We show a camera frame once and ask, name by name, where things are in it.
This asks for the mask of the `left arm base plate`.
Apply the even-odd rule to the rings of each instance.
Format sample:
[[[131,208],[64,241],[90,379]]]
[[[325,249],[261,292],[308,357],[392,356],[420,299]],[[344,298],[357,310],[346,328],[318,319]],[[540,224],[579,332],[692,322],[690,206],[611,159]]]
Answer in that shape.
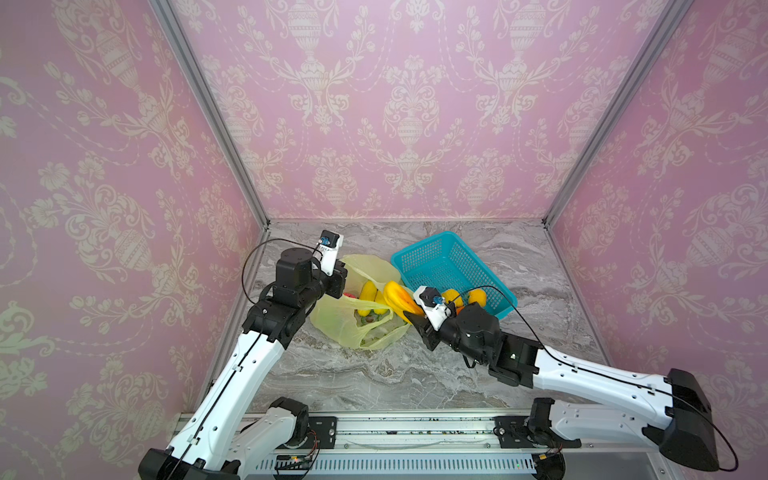
[[[284,444],[288,449],[305,449],[312,447],[334,449],[338,418],[336,416],[311,415],[297,419],[296,428],[291,439]]]

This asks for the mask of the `yellow lemon fruit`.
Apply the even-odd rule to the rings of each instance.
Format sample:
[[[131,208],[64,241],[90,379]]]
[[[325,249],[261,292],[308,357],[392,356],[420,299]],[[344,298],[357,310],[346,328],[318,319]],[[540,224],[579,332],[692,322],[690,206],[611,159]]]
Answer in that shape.
[[[467,304],[468,305],[477,304],[480,307],[484,308],[487,305],[486,292],[481,288],[471,290],[468,294]]]

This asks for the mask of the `yellow plastic bag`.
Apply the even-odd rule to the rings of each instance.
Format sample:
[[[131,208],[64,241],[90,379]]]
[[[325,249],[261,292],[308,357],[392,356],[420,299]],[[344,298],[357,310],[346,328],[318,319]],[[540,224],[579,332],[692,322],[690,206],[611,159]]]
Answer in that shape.
[[[344,292],[359,297],[367,281],[379,292],[374,302],[344,295],[328,295],[317,302],[310,321],[321,333],[339,345],[358,350],[381,350],[402,338],[410,325],[397,316],[384,300],[389,281],[400,282],[400,273],[389,262],[375,255],[352,254],[342,258],[348,271]]]

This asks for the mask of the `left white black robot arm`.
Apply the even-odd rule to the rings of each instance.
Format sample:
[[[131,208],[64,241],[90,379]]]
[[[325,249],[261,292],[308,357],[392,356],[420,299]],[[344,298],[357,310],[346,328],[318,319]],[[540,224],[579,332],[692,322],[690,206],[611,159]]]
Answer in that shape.
[[[281,253],[275,279],[248,311],[219,378],[169,445],[147,451],[138,467],[140,478],[245,479],[278,447],[305,442],[308,408],[286,397],[245,430],[239,426],[317,302],[342,297],[347,277],[338,259],[342,243],[342,236],[323,231],[316,247],[293,243]]]

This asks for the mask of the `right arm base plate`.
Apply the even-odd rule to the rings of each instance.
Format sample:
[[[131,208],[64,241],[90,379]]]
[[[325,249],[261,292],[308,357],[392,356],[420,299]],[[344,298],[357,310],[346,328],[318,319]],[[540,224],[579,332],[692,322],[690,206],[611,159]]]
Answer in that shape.
[[[568,440],[557,434],[548,419],[523,416],[497,416],[493,434],[502,449],[547,448],[550,450],[578,449],[580,439]]]

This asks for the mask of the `yellow round fruit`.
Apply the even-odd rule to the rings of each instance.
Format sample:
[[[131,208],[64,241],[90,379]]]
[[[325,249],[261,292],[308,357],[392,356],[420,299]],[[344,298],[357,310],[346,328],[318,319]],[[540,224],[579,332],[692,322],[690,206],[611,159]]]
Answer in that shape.
[[[442,293],[444,303],[459,313],[464,308],[464,301],[461,294],[455,289],[448,289]]]

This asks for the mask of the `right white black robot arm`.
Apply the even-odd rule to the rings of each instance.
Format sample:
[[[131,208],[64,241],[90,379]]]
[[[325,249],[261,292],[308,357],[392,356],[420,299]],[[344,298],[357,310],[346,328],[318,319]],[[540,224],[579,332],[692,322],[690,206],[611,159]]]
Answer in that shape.
[[[570,357],[536,340],[501,330],[496,317],[477,305],[457,314],[440,305],[421,316],[407,313],[429,350],[444,343],[469,367],[484,365],[513,387],[575,395],[645,421],[643,434],[667,459],[701,471],[716,471],[716,429],[711,406],[696,377],[680,369],[640,374]]]

